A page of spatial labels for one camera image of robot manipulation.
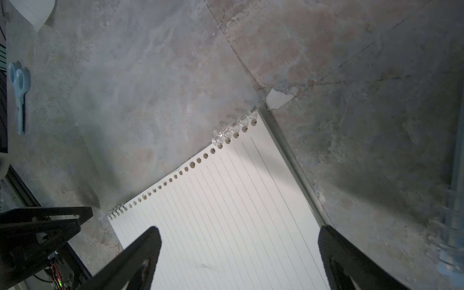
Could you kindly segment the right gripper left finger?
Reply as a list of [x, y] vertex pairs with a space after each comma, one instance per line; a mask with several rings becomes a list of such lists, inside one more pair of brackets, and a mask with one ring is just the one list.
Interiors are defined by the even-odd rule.
[[89, 279], [81, 290], [149, 290], [155, 275], [162, 240], [157, 227], [140, 237]]

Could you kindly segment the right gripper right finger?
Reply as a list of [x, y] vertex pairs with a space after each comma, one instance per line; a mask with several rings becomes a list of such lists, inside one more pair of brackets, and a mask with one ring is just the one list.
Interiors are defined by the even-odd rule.
[[335, 228], [321, 227], [318, 246], [332, 290], [406, 290]]

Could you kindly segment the cream lined spiral notebook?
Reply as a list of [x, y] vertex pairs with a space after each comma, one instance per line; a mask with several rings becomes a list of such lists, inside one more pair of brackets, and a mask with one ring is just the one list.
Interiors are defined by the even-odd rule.
[[258, 111], [108, 219], [124, 248], [159, 229], [155, 290], [329, 288], [323, 221]]

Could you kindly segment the torn lined paper page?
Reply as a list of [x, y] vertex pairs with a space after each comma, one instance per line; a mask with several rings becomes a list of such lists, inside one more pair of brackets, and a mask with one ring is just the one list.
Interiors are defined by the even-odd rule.
[[33, 26], [38, 32], [51, 16], [55, 0], [10, 0], [12, 6]]

